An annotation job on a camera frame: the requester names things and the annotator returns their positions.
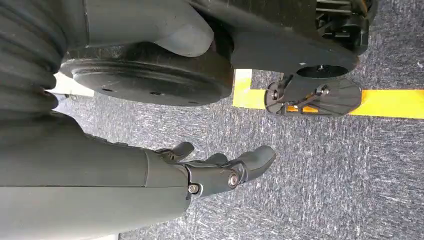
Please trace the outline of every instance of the yellow tape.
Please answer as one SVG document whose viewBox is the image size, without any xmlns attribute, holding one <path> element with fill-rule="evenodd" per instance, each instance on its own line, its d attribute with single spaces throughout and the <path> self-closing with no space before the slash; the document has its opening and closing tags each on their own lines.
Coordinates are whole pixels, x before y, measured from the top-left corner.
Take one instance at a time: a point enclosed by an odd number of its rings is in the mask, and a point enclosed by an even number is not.
<svg viewBox="0 0 424 240">
<path fill-rule="evenodd" d="M 252 70 L 235 72 L 232 105 L 239 108 L 265 109 L 263 89 L 251 89 Z M 424 119 L 424 89 L 363 90 L 362 104 L 351 115 Z"/>
</svg>

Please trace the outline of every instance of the screw hole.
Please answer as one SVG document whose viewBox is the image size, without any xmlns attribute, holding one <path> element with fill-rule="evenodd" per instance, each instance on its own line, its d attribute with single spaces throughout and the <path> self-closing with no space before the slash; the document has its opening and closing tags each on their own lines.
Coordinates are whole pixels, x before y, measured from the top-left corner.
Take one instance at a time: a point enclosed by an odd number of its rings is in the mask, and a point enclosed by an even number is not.
<svg viewBox="0 0 424 240">
<path fill-rule="evenodd" d="M 164 95 L 163 93 L 158 92 L 158 91 L 151 91 L 150 94 L 151 95 L 155 95 L 155 96 L 162 96 L 162 95 Z"/>
<path fill-rule="evenodd" d="M 112 92 L 112 93 L 115 92 L 114 90 L 107 89 L 107 88 L 102 88 L 102 90 L 105 91 L 105 92 Z"/>
</svg>

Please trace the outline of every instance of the metal bolt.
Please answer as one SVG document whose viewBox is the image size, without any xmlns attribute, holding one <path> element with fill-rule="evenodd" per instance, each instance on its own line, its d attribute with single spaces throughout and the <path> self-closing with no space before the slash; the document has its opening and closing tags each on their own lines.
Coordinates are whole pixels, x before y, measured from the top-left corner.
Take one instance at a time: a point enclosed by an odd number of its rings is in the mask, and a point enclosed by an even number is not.
<svg viewBox="0 0 424 240">
<path fill-rule="evenodd" d="M 197 194 L 199 192 L 199 186 L 196 184 L 188 185 L 188 192 L 191 194 Z"/>
<path fill-rule="evenodd" d="M 272 100 L 277 100 L 277 99 L 278 99 L 278 92 L 274 90 L 274 92 L 272 93 Z"/>
<path fill-rule="evenodd" d="M 235 188 L 239 184 L 239 176 L 235 172 L 232 172 L 228 177 L 228 186 L 230 188 Z"/>
<path fill-rule="evenodd" d="M 328 88 L 326 88 L 322 91 L 322 95 L 327 95 L 329 93 L 330 93 L 330 90 Z"/>
</svg>

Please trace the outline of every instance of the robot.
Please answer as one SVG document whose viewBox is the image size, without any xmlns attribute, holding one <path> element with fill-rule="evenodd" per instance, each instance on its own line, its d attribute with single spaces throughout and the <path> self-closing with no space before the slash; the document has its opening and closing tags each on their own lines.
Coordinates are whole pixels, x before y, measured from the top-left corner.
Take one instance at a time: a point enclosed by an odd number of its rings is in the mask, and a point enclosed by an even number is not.
<svg viewBox="0 0 424 240">
<path fill-rule="evenodd" d="M 188 142 L 150 150 L 86 134 L 52 110 L 58 102 L 45 90 L 58 71 L 115 98 L 185 107 L 228 97 L 234 69 L 282 72 L 292 83 L 274 84 L 265 101 L 286 113 L 290 104 L 316 106 L 337 92 L 342 83 L 325 81 L 356 67 L 376 6 L 0 0 L 0 238 L 87 239 L 167 221 L 193 197 L 260 177 L 276 158 L 262 146 L 233 160 L 217 153 L 187 162 Z M 356 104 L 318 114 L 339 116 Z"/>
</svg>

